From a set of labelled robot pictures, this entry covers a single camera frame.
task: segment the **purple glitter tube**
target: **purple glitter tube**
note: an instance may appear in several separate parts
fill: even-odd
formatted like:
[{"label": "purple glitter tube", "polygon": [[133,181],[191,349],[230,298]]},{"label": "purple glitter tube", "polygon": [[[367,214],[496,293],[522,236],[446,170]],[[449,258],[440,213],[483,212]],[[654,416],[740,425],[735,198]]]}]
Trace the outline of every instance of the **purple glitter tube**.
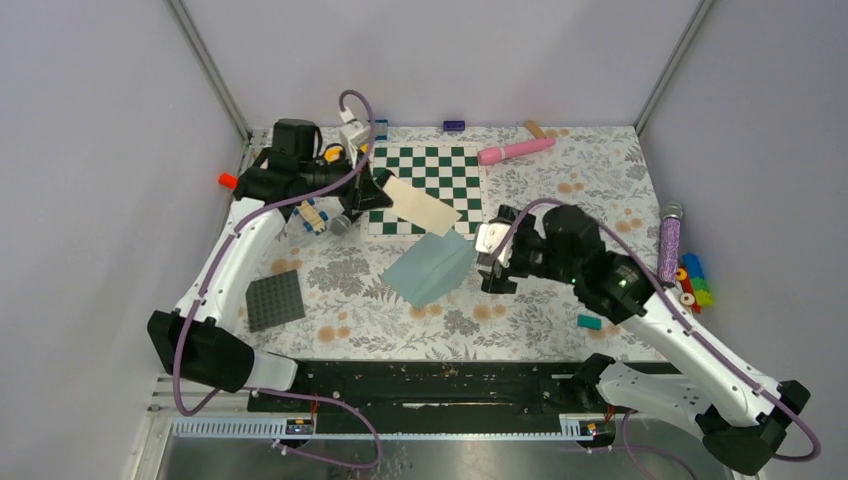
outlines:
[{"label": "purple glitter tube", "polygon": [[662,285],[672,286],[677,282],[677,253],[680,249],[680,220],[683,218],[683,207],[679,203],[669,203],[663,208],[661,218],[657,280]]}]

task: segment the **checkerboard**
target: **checkerboard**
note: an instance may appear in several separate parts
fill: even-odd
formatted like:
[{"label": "checkerboard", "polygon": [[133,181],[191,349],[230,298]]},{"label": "checkerboard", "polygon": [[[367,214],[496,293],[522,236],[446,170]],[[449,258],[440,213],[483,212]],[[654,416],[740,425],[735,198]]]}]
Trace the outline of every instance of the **checkerboard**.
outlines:
[{"label": "checkerboard", "polygon": [[[462,217],[454,230],[472,239],[487,208],[485,171],[477,164],[480,148],[476,143],[380,143],[374,148],[371,166],[375,177],[389,169],[399,179],[455,208]],[[388,210],[371,211],[363,218],[366,240],[417,240],[426,233]]]}]

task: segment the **tabletop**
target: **tabletop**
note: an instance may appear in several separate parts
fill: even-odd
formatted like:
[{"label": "tabletop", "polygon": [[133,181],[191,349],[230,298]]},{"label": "tabletop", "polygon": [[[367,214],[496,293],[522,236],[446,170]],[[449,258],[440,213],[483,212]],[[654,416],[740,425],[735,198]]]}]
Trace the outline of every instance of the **tabletop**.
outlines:
[{"label": "tabletop", "polygon": [[[554,147],[481,167],[488,197],[484,220],[493,218],[501,204],[523,208],[537,198],[557,198],[611,225],[648,265],[655,265],[659,207],[634,129],[544,130],[557,136]],[[337,128],[322,128],[322,133],[327,142],[338,138]],[[459,133],[435,127],[389,129],[392,143],[498,146],[532,138],[521,127],[471,127]],[[268,131],[255,135],[243,165],[269,143]],[[341,212],[336,199],[319,199],[317,207],[330,217]],[[534,214],[540,218],[545,210]],[[592,313],[568,286],[548,280],[518,279],[515,295],[490,295],[480,291],[480,275],[472,269],[459,289],[413,308],[379,275],[414,242],[369,242],[359,230],[315,235],[290,221],[255,275],[297,270],[306,318],[250,333],[243,304],[236,335],[261,350],[304,359],[582,361],[600,352],[620,360],[663,360],[606,320],[599,331],[578,327],[577,315]],[[608,248],[621,252],[601,235]]]}]

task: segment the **blue object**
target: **blue object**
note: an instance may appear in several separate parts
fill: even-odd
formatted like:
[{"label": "blue object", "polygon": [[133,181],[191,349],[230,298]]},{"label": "blue object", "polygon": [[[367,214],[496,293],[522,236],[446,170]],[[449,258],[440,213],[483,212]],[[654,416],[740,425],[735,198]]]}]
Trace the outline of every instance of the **blue object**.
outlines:
[{"label": "blue object", "polygon": [[689,278],[705,278],[704,270],[701,268],[701,262],[694,253],[683,255],[683,265],[686,265],[686,272],[689,273]]},{"label": "blue object", "polygon": [[381,277],[413,307],[421,308],[459,288],[476,258],[471,242],[454,230],[444,237],[427,233]]},{"label": "blue object", "polygon": [[442,124],[442,130],[446,132],[465,131],[465,120],[445,120]]},{"label": "blue object", "polygon": [[597,317],[593,317],[591,315],[577,315],[577,326],[583,328],[590,328],[592,330],[600,330],[601,329],[601,319]]},{"label": "blue object", "polygon": [[374,120],[374,140],[389,139],[389,121],[385,118]]}]

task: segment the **gray wall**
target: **gray wall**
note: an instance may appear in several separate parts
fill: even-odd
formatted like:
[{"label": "gray wall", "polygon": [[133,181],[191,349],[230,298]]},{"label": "gray wall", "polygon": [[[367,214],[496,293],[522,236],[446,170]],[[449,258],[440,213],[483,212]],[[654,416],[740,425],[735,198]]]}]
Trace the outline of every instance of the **gray wall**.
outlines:
[{"label": "gray wall", "polygon": [[248,123],[339,122],[359,88],[395,125],[627,125],[697,0],[187,0]]},{"label": "gray wall", "polygon": [[[642,138],[661,201],[686,207],[717,302],[706,322],[812,391],[824,454],[771,462],[769,480],[848,473],[847,23],[844,0],[718,2]],[[784,452],[808,451],[790,437]]]},{"label": "gray wall", "polygon": [[164,2],[0,2],[0,478],[119,477],[239,149]]}]

